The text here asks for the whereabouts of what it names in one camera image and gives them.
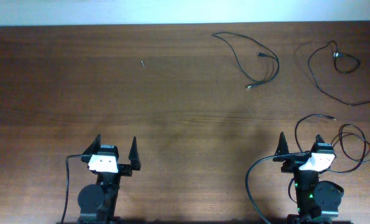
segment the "cable plug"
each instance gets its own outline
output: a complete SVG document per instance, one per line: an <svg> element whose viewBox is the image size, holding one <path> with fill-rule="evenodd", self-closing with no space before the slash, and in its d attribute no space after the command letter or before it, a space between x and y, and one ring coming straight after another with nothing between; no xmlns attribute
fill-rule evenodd
<svg viewBox="0 0 370 224"><path fill-rule="evenodd" d="M322 116L327 118L327 119L332 119L332 120L336 121L336 119L333 116L330 116L330 115L322 115Z"/></svg>
<svg viewBox="0 0 370 224"><path fill-rule="evenodd" d="M262 52L258 52L257 53L257 56L258 57L269 57L269 55L265 54L265 53L262 53Z"/></svg>
<svg viewBox="0 0 370 224"><path fill-rule="evenodd" d="M344 54L335 52L333 56L334 57L344 57Z"/></svg>
<svg viewBox="0 0 370 224"><path fill-rule="evenodd" d="M260 85L260 83L252 83L252 84L246 85L246 88L247 88L247 89L250 89L250 88L257 87L257 86L259 86L259 85Z"/></svg>

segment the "white label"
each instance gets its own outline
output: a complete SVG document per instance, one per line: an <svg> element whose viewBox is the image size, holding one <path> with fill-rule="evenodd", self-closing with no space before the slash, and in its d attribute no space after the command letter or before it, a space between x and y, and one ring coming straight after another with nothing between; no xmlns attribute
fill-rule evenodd
<svg viewBox="0 0 370 224"><path fill-rule="evenodd" d="M114 156L92 155L88 168L97 172L118 173L117 160Z"/></svg>
<svg viewBox="0 0 370 224"><path fill-rule="evenodd" d="M100 147L108 148L108 149L112 149L112 148L114 148L114 146L109 146L109 145L101 145Z"/></svg>
<svg viewBox="0 0 370 224"><path fill-rule="evenodd" d="M317 143L318 146L331 146L329 143Z"/></svg>

